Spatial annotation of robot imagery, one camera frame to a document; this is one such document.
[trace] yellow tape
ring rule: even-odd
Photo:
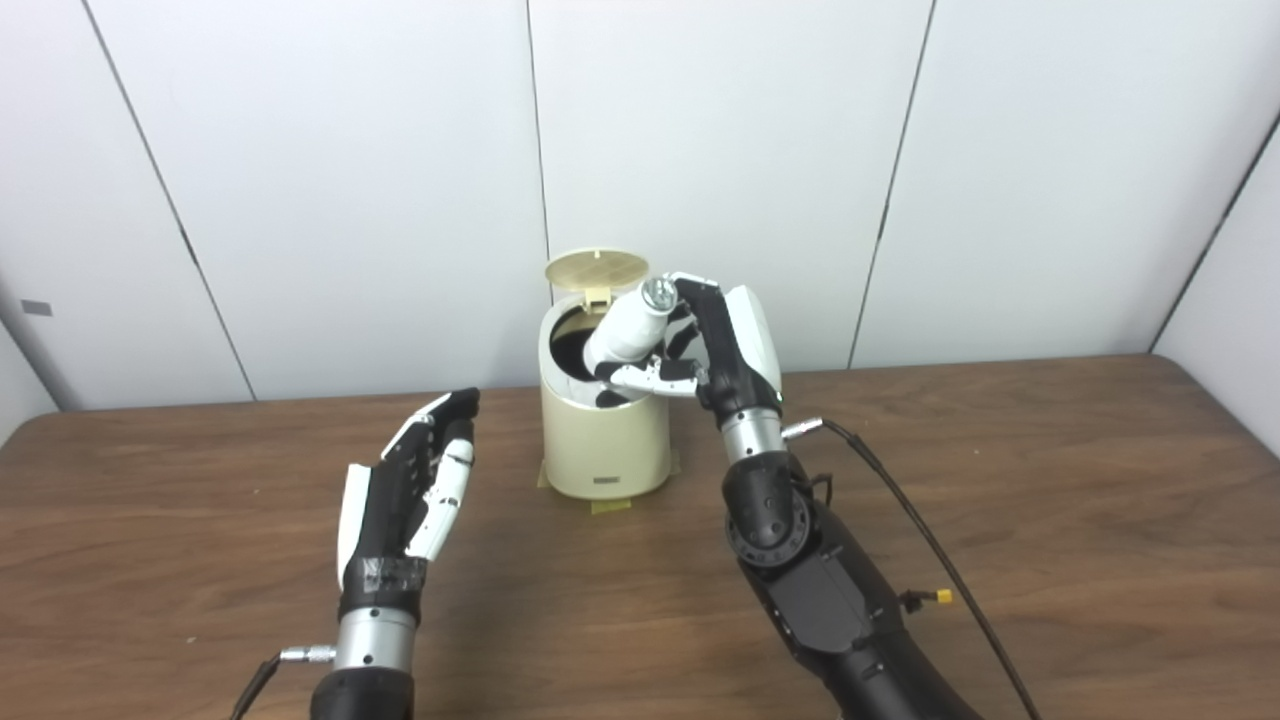
[[[627,507],[631,507],[630,497],[622,500],[594,500],[591,501],[591,515],[599,515],[600,512],[613,512],[616,510],[626,510]]]

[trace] black cable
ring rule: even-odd
[[[815,477],[814,479],[809,480],[809,484],[806,487],[809,492],[813,492],[813,488],[818,486],[827,486],[827,497],[822,502],[827,507],[831,507],[831,495],[836,487],[835,483],[831,482],[831,474],[823,473],[822,475]]]
[[[890,492],[892,492],[893,497],[897,498],[897,503],[902,506],[902,510],[906,512],[908,518],[910,518],[911,521],[915,523],[915,529],[918,529],[920,532],[920,536],[924,537],[924,542],[929,543],[929,548],[933,551],[933,555],[936,555],[938,557],[938,561],[942,562],[942,568],[947,571],[947,575],[951,578],[951,582],[955,583],[956,591],[960,593],[960,597],[963,597],[964,601],[969,603],[969,611],[973,612],[973,619],[978,621],[978,626],[982,629],[982,634],[987,637],[987,643],[991,646],[991,650],[996,652],[996,659],[1000,660],[1000,665],[1005,669],[1005,674],[1009,675],[1009,682],[1012,683],[1014,692],[1018,693],[1018,698],[1023,701],[1023,707],[1027,708],[1027,715],[1029,715],[1032,720],[1042,720],[1039,711],[1036,710],[1036,703],[1032,702],[1032,696],[1027,691],[1025,683],[1023,683],[1021,676],[1014,667],[1014,661],[1010,660],[1009,653],[1005,652],[1005,646],[1000,642],[1000,638],[996,635],[996,629],[991,626],[991,621],[987,620],[987,616],[982,612],[982,609],[978,607],[978,601],[974,600],[973,593],[969,592],[969,585],[966,585],[964,579],[960,578],[960,571],[956,570],[956,566],[951,562],[951,559],[947,557],[946,551],[942,550],[942,543],[938,542],[938,538],[933,537],[933,530],[931,530],[929,525],[924,523],[924,518],[922,518],[920,514],[915,510],[915,506],[911,505],[911,501],[906,497],[906,493],[902,492],[901,487],[899,487],[897,480],[895,480],[893,477],[888,474],[888,470],[886,470],[884,465],[881,464],[879,457],[876,457],[876,454],[872,452],[872,448],[868,447],[867,443],[863,442],[863,438],[858,437],[858,434],[846,430],[845,428],[840,427],[836,423],[832,423],[831,420],[823,420],[822,425],[828,430],[836,433],[841,438],[844,438],[844,441],[849,443],[849,447],[852,447],[854,452],[856,452],[859,457],[861,457],[863,461],[865,461],[867,465],[877,475],[879,475],[881,480],[884,480],[884,484],[888,487]]]
[[[236,701],[236,707],[232,710],[230,720],[241,720],[241,717],[248,712],[248,707],[253,705],[255,700],[257,700],[257,693],[262,692],[262,688],[266,687],[266,682],[271,679],[271,675],[275,675],[275,670],[279,666],[279,653],[273,655],[270,660],[257,666],[257,673],[253,673],[253,676],[250,678],[244,692],[242,692],[239,700]]]

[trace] robotic hand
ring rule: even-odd
[[[692,325],[663,357],[667,323],[682,314]],[[698,333],[707,368],[678,357]],[[845,524],[815,501],[787,442],[823,420],[782,427],[782,377],[749,288],[722,293],[682,273],[653,278],[613,304],[584,360],[614,388],[698,397],[714,414],[730,460],[722,486],[728,544],[782,642],[846,719],[979,719],[902,623],[900,602],[918,603],[922,593],[896,596]]]
[[[239,720],[280,662],[332,662],[312,720],[413,716],[413,637],[428,564],[457,518],[475,459],[480,392],[451,392],[413,413],[374,468],[351,465],[338,520],[338,643],[289,647],[259,669]]]

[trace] wooden table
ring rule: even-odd
[[[787,415],[856,429],[915,500],[1044,717],[1280,714],[1280,462],[1152,356],[813,373]],[[0,716],[225,717],[257,662],[334,635],[348,461],[424,396],[76,413],[0,450]],[[485,392],[479,462],[431,568],[419,717],[829,719],[722,539],[712,419],[634,507],[535,487],[534,389]],[[899,588],[946,578],[833,436],[837,511]],[[989,719],[1021,717],[963,606],[913,633]],[[305,717],[288,666],[253,719]]]

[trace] lid hinge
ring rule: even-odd
[[[590,315],[608,313],[613,304],[613,292],[607,287],[589,287],[582,292],[582,307]]]

